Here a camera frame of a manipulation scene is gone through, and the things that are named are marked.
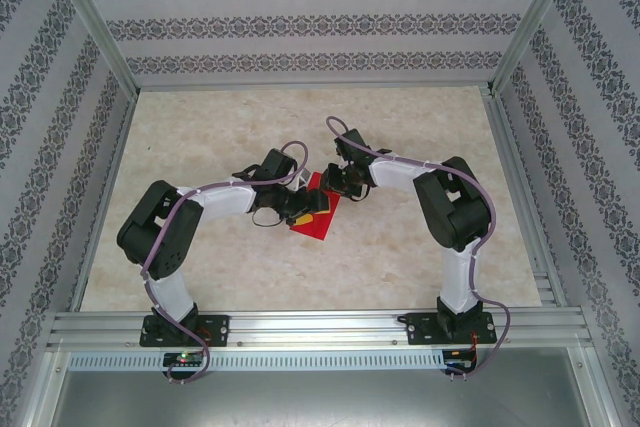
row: red block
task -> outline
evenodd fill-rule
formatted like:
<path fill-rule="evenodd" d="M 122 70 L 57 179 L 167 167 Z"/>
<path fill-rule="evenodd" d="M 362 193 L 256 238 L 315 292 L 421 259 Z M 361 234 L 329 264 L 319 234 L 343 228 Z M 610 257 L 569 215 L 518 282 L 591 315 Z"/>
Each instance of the red block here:
<path fill-rule="evenodd" d="M 317 189 L 320 186 L 320 178 L 322 174 L 320 172 L 314 172 L 307 186 L 308 190 Z M 326 214 L 312 214 L 313 220 L 303 225 L 294 225 L 291 230 L 300 234 L 308 235 L 314 239 L 324 240 L 331 225 L 333 214 L 338 208 L 338 202 L 340 202 L 340 195 L 335 192 L 324 191 L 329 197 L 329 212 Z"/>

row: perforated metal strip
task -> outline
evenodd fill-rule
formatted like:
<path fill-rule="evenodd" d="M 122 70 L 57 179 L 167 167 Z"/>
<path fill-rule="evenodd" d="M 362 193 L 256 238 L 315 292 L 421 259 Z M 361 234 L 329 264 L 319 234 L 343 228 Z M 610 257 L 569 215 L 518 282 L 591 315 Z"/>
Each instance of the perforated metal strip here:
<path fill-rule="evenodd" d="M 144 372 L 162 370 L 164 352 L 76 352 L 71 372 Z M 302 371 L 302 370 L 408 370 L 444 367 L 442 351 L 357 352 L 212 352 L 209 370 Z M 197 367 L 176 367 L 195 371 Z"/>

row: aluminum frame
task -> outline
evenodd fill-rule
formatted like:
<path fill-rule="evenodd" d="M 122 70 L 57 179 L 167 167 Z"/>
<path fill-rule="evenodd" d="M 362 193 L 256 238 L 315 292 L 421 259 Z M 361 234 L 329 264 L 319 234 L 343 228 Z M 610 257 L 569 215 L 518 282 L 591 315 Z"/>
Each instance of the aluminum frame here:
<path fill-rule="evenodd" d="M 505 315 L 488 309 L 501 334 Z M 225 312 L 231 317 L 229 346 L 213 352 L 243 352 L 247 358 L 265 352 L 416 352 L 467 346 L 410 346 L 397 316 L 424 310 Z M 576 382 L 592 426 L 620 425 L 604 381 L 586 319 L 579 307 L 514 308 L 503 348 L 563 347 L 569 353 Z M 23 426 L 51 425 L 69 360 L 77 352 L 165 352 L 138 344 L 146 313 L 59 313 L 53 321 Z M 488 350 L 492 346 L 479 346 Z"/>
<path fill-rule="evenodd" d="M 534 32 L 540 25 L 542 17 L 551 5 L 553 0 L 532 0 L 526 13 L 522 16 L 522 21 L 516 29 L 513 39 L 498 63 L 498 67 L 490 80 L 492 93 L 502 92 L 504 86 L 509 82 L 509 77 L 513 73 L 520 57 L 533 37 Z"/>
<path fill-rule="evenodd" d="M 140 88 L 118 44 L 109 32 L 106 22 L 98 12 L 96 4 L 93 0 L 71 1 L 127 97 L 133 98 L 138 94 Z"/>
<path fill-rule="evenodd" d="M 113 194 L 113 189 L 116 185 L 116 179 L 118 177 L 118 172 L 120 171 L 120 164 L 122 163 L 124 149 L 127 144 L 127 139 L 129 138 L 129 131 L 131 130 L 133 117 L 138 105 L 138 94 L 134 94 L 130 102 L 134 102 L 135 104 L 131 108 L 129 108 L 124 121 L 124 135 L 120 137 L 118 145 L 116 146 L 114 163 L 112 164 L 111 171 L 108 173 L 104 195 L 102 196 L 102 200 L 100 202 L 100 205 L 98 206 L 97 224 L 93 229 L 93 232 L 91 232 L 87 253 L 82 261 L 82 267 L 80 269 L 80 274 L 78 275 L 77 287 L 75 292 L 73 293 L 73 297 L 71 298 L 71 303 L 69 304 L 69 310 L 74 312 L 80 311 L 84 292 L 87 288 L 87 283 L 89 282 L 89 274 L 91 272 L 91 267 L 93 266 L 93 260 L 96 257 L 96 251 L 98 250 L 100 234 L 102 233 L 102 227 L 104 226 L 104 222 L 107 217 L 107 209 L 109 207 L 109 204 L 111 203 L 111 195 Z"/>
<path fill-rule="evenodd" d="M 494 98 L 488 87 L 481 88 L 480 94 L 484 101 L 489 126 L 496 141 L 496 149 L 498 150 L 498 156 L 500 157 L 500 163 L 511 194 L 531 267 L 534 274 L 543 272 L 548 275 L 556 305 L 566 307 L 568 303 L 560 283 L 560 277 L 553 263 L 549 245 L 546 242 L 544 229 L 537 214 L 533 195 L 529 189 L 522 160 L 516 154 L 518 148 L 513 133 L 509 128 L 502 101 L 499 96 Z"/>

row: marble surface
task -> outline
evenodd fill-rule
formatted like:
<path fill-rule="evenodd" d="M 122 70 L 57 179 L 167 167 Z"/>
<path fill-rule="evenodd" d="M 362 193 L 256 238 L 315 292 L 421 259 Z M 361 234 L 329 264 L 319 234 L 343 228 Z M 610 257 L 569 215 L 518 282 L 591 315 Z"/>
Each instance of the marble surface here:
<path fill-rule="evenodd" d="M 327 115 L 357 128 L 374 149 L 465 158 L 498 214 L 480 292 L 511 306 L 540 305 L 479 91 L 467 87 L 143 93 L 82 310 L 150 308 L 139 269 L 115 238 L 151 182 L 224 180 L 292 139 L 307 143 L 308 168 L 322 171 L 338 161 Z M 324 242 L 284 224 L 255 227 L 249 215 L 203 225 L 182 269 L 201 310 L 429 308 L 442 282 L 440 258 L 416 197 L 375 189 L 362 203 L 340 202 Z"/>

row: wire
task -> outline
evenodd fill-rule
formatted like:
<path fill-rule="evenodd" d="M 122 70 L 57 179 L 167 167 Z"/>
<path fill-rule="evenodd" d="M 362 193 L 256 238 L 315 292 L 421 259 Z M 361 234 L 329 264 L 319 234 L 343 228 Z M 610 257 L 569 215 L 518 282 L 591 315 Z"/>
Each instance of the wire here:
<path fill-rule="evenodd" d="M 472 372 L 476 368 L 476 363 L 478 361 L 478 351 L 476 350 L 477 346 L 478 346 L 478 334 L 476 334 L 476 331 L 474 330 L 473 332 L 471 332 L 471 348 L 466 351 L 467 354 L 470 354 L 473 352 L 473 359 L 471 359 L 469 367 L 465 367 L 463 370 L 462 368 L 456 368 L 451 366 L 452 364 L 456 363 L 455 360 L 452 360 L 451 362 L 446 362 L 447 368 L 445 369 L 445 372 L 447 373 L 447 375 L 450 374 L 451 372 L 462 373 L 462 374 L 469 374 L 470 372 Z"/>
<path fill-rule="evenodd" d="M 210 341 L 213 338 L 213 336 L 211 335 L 211 332 L 209 332 L 207 329 L 205 329 L 203 327 L 200 327 L 198 330 L 196 330 L 196 334 L 198 332 L 202 332 L 204 335 L 208 335 L 208 337 L 205 337 L 205 340 L 209 340 Z"/>
<path fill-rule="evenodd" d="M 205 357 L 206 357 L 206 361 L 205 361 L 205 364 L 202 367 L 202 369 L 200 369 L 198 372 L 193 374 L 188 379 L 175 379 L 175 378 L 173 378 L 171 376 L 171 372 L 173 371 L 173 368 L 175 367 L 176 364 L 171 364 L 169 366 L 169 369 L 167 370 L 167 377 L 169 378 L 169 382 L 170 383 L 172 383 L 172 384 L 189 384 L 191 382 L 195 382 L 196 380 L 198 380 L 200 377 L 202 377 L 207 372 L 207 370 L 209 369 L 209 365 L 211 365 L 211 352 L 209 352 L 209 347 L 207 346 L 206 342 L 204 340 L 202 340 L 194 332 L 190 331 L 189 329 L 184 327 L 182 324 L 180 324 L 180 322 L 178 322 L 173 317 L 171 317 L 171 315 L 169 315 L 169 313 L 162 308 L 162 306 L 160 305 L 160 302 L 158 302 L 157 297 L 155 296 L 155 294 L 151 290 L 151 280 L 150 280 L 150 276 L 149 276 L 149 267 L 151 267 L 151 263 L 153 262 L 153 259 L 155 259 L 156 255 L 158 254 L 158 250 L 160 249 L 160 245 L 162 244 L 162 241 L 164 240 L 165 235 L 167 235 L 167 230 L 169 229 L 169 226 L 171 225 L 171 222 L 175 218 L 175 216 L 176 216 L 178 210 L 180 209 L 180 207 L 182 206 L 182 204 L 184 204 L 187 200 L 189 200 L 189 198 L 191 198 L 194 195 L 199 194 L 201 192 L 207 192 L 209 190 L 219 189 L 219 188 L 222 188 L 222 187 L 231 187 L 233 185 L 238 186 L 238 187 L 246 186 L 246 185 L 273 185 L 273 184 L 279 184 L 279 183 L 287 181 L 289 179 L 293 179 L 296 175 L 298 175 L 300 172 L 302 172 L 303 169 L 305 168 L 305 166 L 307 165 L 307 161 L 309 160 L 309 149 L 307 148 L 306 144 L 304 144 L 303 142 L 300 142 L 299 140 L 292 140 L 290 142 L 287 142 L 282 147 L 282 149 L 280 149 L 280 150 L 284 151 L 285 149 L 291 147 L 292 145 L 299 145 L 300 147 L 302 147 L 302 149 L 304 150 L 304 158 L 303 158 L 302 163 L 300 164 L 300 166 L 296 170 L 291 172 L 290 174 L 285 175 L 284 177 L 282 177 L 280 179 L 273 179 L 273 180 L 261 180 L 261 181 L 258 181 L 258 180 L 244 181 L 243 180 L 243 181 L 238 181 L 238 182 L 228 181 L 228 182 L 216 182 L 214 184 L 204 185 L 204 186 L 199 187 L 197 189 L 193 189 L 193 190 L 187 192 L 186 194 L 184 194 L 182 197 L 180 197 L 178 199 L 178 201 L 174 204 L 174 206 L 171 208 L 171 211 L 169 212 L 169 215 L 165 219 L 164 225 L 160 229 L 160 232 L 158 233 L 158 236 L 156 237 L 156 240 L 153 243 L 153 246 L 151 247 L 151 250 L 149 251 L 149 255 L 147 255 L 147 258 L 144 261 L 144 264 L 142 265 L 142 269 L 140 270 L 140 276 L 142 277 L 142 280 L 144 281 L 144 289 L 147 292 L 147 295 L 149 296 L 149 298 L 151 299 L 151 302 L 153 303 L 153 306 L 156 309 L 156 312 L 158 312 L 164 319 L 167 320 L 167 322 L 169 322 L 171 325 L 176 327 L 182 333 L 188 335 L 193 340 L 198 342 L 198 344 L 202 347 L 202 349 L 204 351 L 204 354 L 205 354 Z"/>
<path fill-rule="evenodd" d="M 357 199 L 350 195 L 348 198 L 351 202 L 362 202 L 364 199 L 369 197 L 369 192 L 371 192 L 371 186 L 367 185 L 364 191 L 364 195 L 362 197 L 358 197 Z"/>
<path fill-rule="evenodd" d="M 284 222 L 284 218 L 280 219 L 279 222 L 276 222 L 275 224 L 271 224 L 271 225 L 264 225 L 264 224 L 259 224 L 256 222 L 255 218 L 256 218 L 256 214 L 258 213 L 258 211 L 256 210 L 253 215 L 251 216 L 251 222 L 253 222 L 253 225 L 255 225 L 256 227 L 265 227 L 265 228 L 269 228 L 269 227 L 277 227 L 278 225 L 280 225 L 282 222 Z"/>
<path fill-rule="evenodd" d="M 495 305 L 496 307 L 500 307 L 505 313 L 505 324 L 504 324 L 504 330 L 502 331 L 502 334 L 500 335 L 500 338 L 496 342 L 496 344 L 493 347 L 493 349 L 491 350 L 491 352 L 489 352 L 489 355 L 487 355 L 487 358 L 484 360 L 484 362 L 482 362 L 482 364 L 480 364 L 478 367 L 476 367 L 476 369 L 474 369 L 472 372 L 470 372 L 470 373 L 468 373 L 466 375 L 462 371 L 458 371 L 458 374 L 456 375 L 456 377 L 457 378 L 465 378 L 466 379 L 466 377 L 471 377 L 472 375 L 477 374 L 478 372 L 482 371 L 482 369 L 484 369 L 485 366 L 487 364 L 489 364 L 489 362 L 495 357 L 496 353 L 500 349 L 500 346 L 503 344 L 504 340 L 507 338 L 507 334 L 509 333 L 509 327 L 511 327 L 511 312 L 509 311 L 509 308 L 506 305 L 504 305 L 502 302 L 499 302 L 497 300 L 487 299 L 487 298 L 481 296 L 480 294 L 478 294 L 478 291 L 476 290 L 476 282 L 475 282 L 475 278 L 474 278 L 474 273 L 475 273 L 475 268 L 476 268 L 476 256 L 478 254 L 478 250 L 480 250 L 480 247 L 482 247 L 484 244 L 487 243 L 489 238 L 493 235 L 493 232 L 496 230 L 496 208 L 493 205 L 493 201 L 491 200 L 491 197 L 489 196 L 489 193 L 484 189 L 484 187 L 482 187 L 480 185 L 480 183 L 476 179 L 474 179 L 470 175 L 467 175 L 464 172 L 461 172 L 461 171 L 459 171 L 457 169 L 454 169 L 454 168 L 451 168 L 451 167 L 447 167 L 446 165 L 432 163 L 432 162 L 420 162 L 418 160 L 408 159 L 406 157 L 386 155 L 386 154 L 383 154 L 383 153 L 380 153 L 380 152 L 376 152 L 375 150 L 371 150 L 371 149 L 369 149 L 369 148 L 367 148 L 367 147 L 365 147 L 363 145 L 357 144 L 354 141 L 349 140 L 345 136 L 341 135 L 335 129 L 335 127 L 333 127 L 333 125 L 331 124 L 332 122 L 339 123 L 342 127 L 344 127 L 345 131 L 349 130 L 349 128 L 347 127 L 347 124 L 345 124 L 344 121 L 342 121 L 338 117 L 334 117 L 333 115 L 330 115 L 326 119 L 326 124 L 327 124 L 327 127 L 329 128 L 329 130 L 336 137 L 338 137 L 340 140 L 342 140 L 346 144 L 349 144 L 352 147 L 355 147 L 356 149 L 360 149 L 363 152 L 366 152 L 366 153 L 368 153 L 370 155 L 373 155 L 375 157 L 380 157 L 381 159 L 391 160 L 391 161 L 396 161 L 396 162 L 402 162 L 402 163 L 405 163 L 405 164 L 415 165 L 415 166 L 418 166 L 418 167 L 425 167 L 425 168 L 428 168 L 428 169 L 441 170 L 443 172 L 447 172 L 449 174 L 453 174 L 453 175 L 455 175 L 455 176 L 457 176 L 457 177 L 469 182 L 476 189 L 478 189 L 478 191 L 480 192 L 480 195 L 482 195 L 483 200 L 485 201 L 485 203 L 487 204 L 487 207 L 489 208 L 489 217 L 490 217 L 491 223 L 489 225 L 489 230 L 484 235 L 484 237 L 482 237 L 480 239 L 480 242 L 478 242 L 475 245 L 475 247 L 473 247 L 473 249 L 471 249 L 471 262 L 469 263 L 469 288 L 471 289 L 471 293 L 473 293 L 474 297 L 476 299 L 478 299 L 480 302 L 484 302 L 485 304 Z M 454 372 L 457 370 L 457 369 L 453 369 L 451 367 L 449 367 L 449 369 L 450 370 L 454 370 Z"/>

